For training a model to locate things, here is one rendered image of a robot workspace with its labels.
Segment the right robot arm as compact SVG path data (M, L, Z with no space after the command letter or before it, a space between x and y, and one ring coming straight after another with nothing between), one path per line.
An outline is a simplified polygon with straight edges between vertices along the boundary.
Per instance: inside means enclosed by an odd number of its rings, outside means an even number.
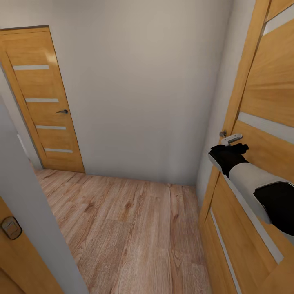
M235 185L254 213L266 224L275 225L294 245L294 184L246 161L241 155L247 144L233 134L211 148L209 160Z

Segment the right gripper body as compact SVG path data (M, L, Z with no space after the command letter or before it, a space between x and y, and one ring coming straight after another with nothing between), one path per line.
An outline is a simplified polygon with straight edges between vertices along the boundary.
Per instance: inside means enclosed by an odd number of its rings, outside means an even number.
M244 153L246 153L246 150L243 147L242 143L238 143L236 145L229 146L229 147L233 150L234 154L237 154L237 153L244 154Z

